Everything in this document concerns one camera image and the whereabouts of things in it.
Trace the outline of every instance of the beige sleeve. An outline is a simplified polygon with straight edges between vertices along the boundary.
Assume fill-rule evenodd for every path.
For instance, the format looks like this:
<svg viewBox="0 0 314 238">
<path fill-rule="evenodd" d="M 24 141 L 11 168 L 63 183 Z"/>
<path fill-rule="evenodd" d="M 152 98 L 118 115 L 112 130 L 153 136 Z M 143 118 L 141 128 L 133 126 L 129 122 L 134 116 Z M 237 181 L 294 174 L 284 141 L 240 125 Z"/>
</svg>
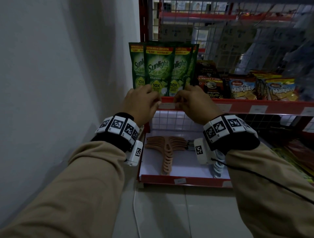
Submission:
<svg viewBox="0 0 314 238">
<path fill-rule="evenodd" d="M 231 150 L 226 161 L 314 200 L 314 188 L 263 143 L 251 151 Z M 314 205 L 254 174 L 228 171 L 242 220 L 254 237 L 314 237 Z"/>
<path fill-rule="evenodd" d="M 111 237 L 124 184 L 123 151 L 83 144 L 69 166 L 3 230 L 0 237 Z"/>
</svg>

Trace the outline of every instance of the price tag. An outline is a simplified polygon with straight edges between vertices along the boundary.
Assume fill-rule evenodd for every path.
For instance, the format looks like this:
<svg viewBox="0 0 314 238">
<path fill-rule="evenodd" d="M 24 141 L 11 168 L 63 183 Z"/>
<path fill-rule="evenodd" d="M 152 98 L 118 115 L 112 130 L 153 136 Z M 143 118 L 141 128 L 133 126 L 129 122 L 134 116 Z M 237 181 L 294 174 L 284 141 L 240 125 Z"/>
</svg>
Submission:
<svg viewBox="0 0 314 238">
<path fill-rule="evenodd" d="M 222 183 L 222 187 L 232 187 L 231 181 L 224 181 L 224 182 Z"/>
<path fill-rule="evenodd" d="M 304 107 L 301 116 L 314 116 L 314 107 Z"/>
<path fill-rule="evenodd" d="M 253 105 L 249 111 L 250 114 L 265 114 L 268 106 L 265 105 Z"/>
<path fill-rule="evenodd" d="M 224 113 L 228 113 L 231 109 L 232 104 L 222 104 L 222 103 L 216 103 L 216 105 L 219 107 L 220 110 L 222 110 Z"/>
<path fill-rule="evenodd" d="M 183 184 L 186 183 L 187 180 L 185 178 L 181 178 L 181 179 L 174 179 L 175 184 Z"/>
<path fill-rule="evenodd" d="M 176 104 L 172 102 L 161 103 L 158 107 L 159 109 L 175 109 Z"/>
</svg>

